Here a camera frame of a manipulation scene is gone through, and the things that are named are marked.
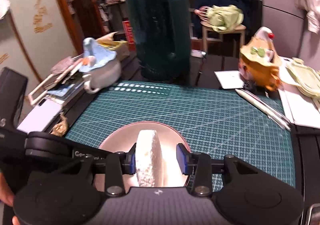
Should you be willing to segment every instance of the wooden stool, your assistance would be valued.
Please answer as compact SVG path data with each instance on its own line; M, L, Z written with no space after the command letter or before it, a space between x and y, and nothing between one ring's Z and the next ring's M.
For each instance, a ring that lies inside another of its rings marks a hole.
M213 26L205 21L201 21L202 25L202 44L203 44L203 49L204 52L208 53L208 40L210 41L223 41L223 35L224 34L230 34L230 33L239 33L240 34L240 47L244 45L244 38L245 38L245 29L246 27L242 24L238 25L234 30L232 31L224 31L224 32L217 32L219 34L220 39L208 39L208 31L213 31ZM234 49L233 50L233 57L236 57L237 52Z

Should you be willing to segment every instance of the ceramic pot handle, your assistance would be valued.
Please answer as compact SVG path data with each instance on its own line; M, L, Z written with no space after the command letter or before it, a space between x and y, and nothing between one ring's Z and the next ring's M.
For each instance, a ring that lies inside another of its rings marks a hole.
M93 94L93 93L97 93L98 91L101 90L101 88L96 88L94 90L92 90L91 88L91 75L90 74L86 74L84 76L82 76L82 78L84 79L84 90L87 92L87 93L90 93L90 94Z
M280 83L281 83L281 80L279 78L279 69L272 69L271 72L270 72L270 75L272 77L272 81L270 82L270 85L266 85L266 88L273 92L275 90L278 89Z

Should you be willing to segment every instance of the black table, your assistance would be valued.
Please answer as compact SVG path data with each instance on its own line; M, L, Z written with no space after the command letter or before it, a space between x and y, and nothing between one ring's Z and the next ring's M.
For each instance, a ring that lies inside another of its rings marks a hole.
M151 81L141 76L139 61L135 52L131 52L130 56L121 62L121 65L122 80ZM206 58L191 57L189 74L165 83L222 89L214 72L237 69L238 59L234 57L210 54ZM265 95L265 90L258 90L258 94ZM87 94L82 91L66 105L65 116L68 119L69 126L73 125L96 96L97 94ZM280 98L278 92L268 92L268 96L270 98ZM59 120L60 118L54 120L47 131L50 131ZM299 224L305 223L307 209L314 203L320 203L320 133L318 135L317 131L313 128L292 125L291 140L296 188L302 193L305 200L305 209Z

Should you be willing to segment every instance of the red cherry knob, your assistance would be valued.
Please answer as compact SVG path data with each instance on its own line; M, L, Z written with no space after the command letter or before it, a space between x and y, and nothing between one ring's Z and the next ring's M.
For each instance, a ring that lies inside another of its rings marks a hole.
M269 37L269 39L273 39L275 37L275 35L273 33L268 33L268 37Z

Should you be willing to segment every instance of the pink bowl rim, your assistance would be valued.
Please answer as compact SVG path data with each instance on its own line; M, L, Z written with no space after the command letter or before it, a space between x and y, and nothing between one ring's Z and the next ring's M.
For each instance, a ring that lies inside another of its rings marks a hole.
M174 129L173 127L171 127L171 126L169 126L169 125L167 125L167 124L164 124L164 123L161 123L161 122L158 122L158 121L148 121L148 120L137 121L137 122L134 122L134 123L130 123L130 124L124 125L124 126L122 126L121 128L118 128L117 130L115 130L115 131L112 132L109 136L107 136L107 137L105 138L105 140L100 144L99 149L101 149L101 147L104 145L104 143L108 140L108 138L109 138L111 135L113 135L114 133L120 131L120 130L123 129L123 128L126 128L126 127L128 127L128 126L130 126L130 125L134 125L134 124L137 124L137 123L156 123L156 124L160 124L160 125L163 125L163 126L166 126L166 127L170 128L170 129L172 129L175 133L177 133L177 134L180 136L180 138L181 138L182 141L183 141L184 146L186 147L186 149L188 150L188 152L191 153L191 149L190 149L190 147L189 147L189 145L188 145L188 142L186 141L186 139L185 139L176 129ZM190 180L190 175L187 177L187 180L186 180L186 183L184 184L184 186L187 186L187 184L189 183L189 180Z

